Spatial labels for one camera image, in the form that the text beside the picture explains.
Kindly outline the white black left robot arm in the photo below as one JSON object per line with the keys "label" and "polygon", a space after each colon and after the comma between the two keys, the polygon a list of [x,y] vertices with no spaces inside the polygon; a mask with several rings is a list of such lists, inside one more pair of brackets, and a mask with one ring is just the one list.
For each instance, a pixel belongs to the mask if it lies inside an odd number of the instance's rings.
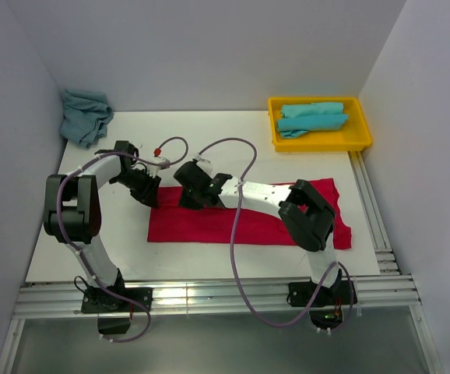
{"label": "white black left robot arm", "polygon": [[139,149],[133,144],[117,141],[114,149],[97,151],[93,160],[76,171],[47,177],[44,230],[71,250],[86,274],[86,290],[100,292],[100,303],[110,311],[125,307],[128,292],[121,271],[100,239],[99,190],[118,183],[137,202],[156,207],[158,172],[167,165],[159,149],[146,162],[139,159]]}

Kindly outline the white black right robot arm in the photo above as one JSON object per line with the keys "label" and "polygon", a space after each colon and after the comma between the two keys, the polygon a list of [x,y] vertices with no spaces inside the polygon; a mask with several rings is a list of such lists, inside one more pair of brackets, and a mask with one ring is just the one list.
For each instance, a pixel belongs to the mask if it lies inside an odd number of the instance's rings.
{"label": "white black right robot arm", "polygon": [[295,245],[307,252],[315,299],[328,304],[339,295],[342,275],[332,245],[336,212],[310,182],[270,185],[223,173],[212,177],[197,161],[179,167],[174,179],[189,209],[240,207],[282,221]]}

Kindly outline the red t-shirt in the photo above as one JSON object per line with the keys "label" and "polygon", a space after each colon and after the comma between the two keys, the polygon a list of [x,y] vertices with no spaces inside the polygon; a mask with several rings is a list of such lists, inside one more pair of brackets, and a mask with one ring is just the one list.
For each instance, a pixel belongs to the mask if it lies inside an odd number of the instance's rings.
{"label": "red t-shirt", "polygon": [[[336,212],[333,246],[338,250],[352,247],[352,231],[343,223],[338,204],[339,192],[331,178],[310,183]],[[158,207],[149,216],[147,241],[152,243],[198,242],[227,244],[230,242],[235,209],[188,210],[178,206],[182,188],[161,187]],[[234,240],[243,245],[294,245],[287,229],[278,218],[252,210],[241,210]]]}

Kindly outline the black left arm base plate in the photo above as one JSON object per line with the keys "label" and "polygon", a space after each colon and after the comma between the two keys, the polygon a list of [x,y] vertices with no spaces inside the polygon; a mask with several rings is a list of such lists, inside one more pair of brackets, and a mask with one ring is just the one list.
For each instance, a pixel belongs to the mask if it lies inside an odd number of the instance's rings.
{"label": "black left arm base plate", "polygon": [[[152,288],[126,288],[121,295],[124,298],[138,302],[148,311],[151,309],[153,300]],[[81,305],[82,314],[142,311],[143,309],[140,306],[111,296],[100,288],[88,288],[84,292]]]}

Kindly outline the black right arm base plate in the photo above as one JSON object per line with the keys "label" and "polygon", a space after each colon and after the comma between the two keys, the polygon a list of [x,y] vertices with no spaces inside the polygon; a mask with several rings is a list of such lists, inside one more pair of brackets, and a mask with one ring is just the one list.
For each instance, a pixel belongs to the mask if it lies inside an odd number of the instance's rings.
{"label": "black right arm base plate", "polygon": [[[317,285],[310,281],[290,282],[287,303],[291,307],[305,307],[316,287]],[[341,302],[342,305],[357,304],[357,292],[352,282],[342,280],[331,288],[321,287],[311,306],[314,308],[335,306],[337,302]]]}

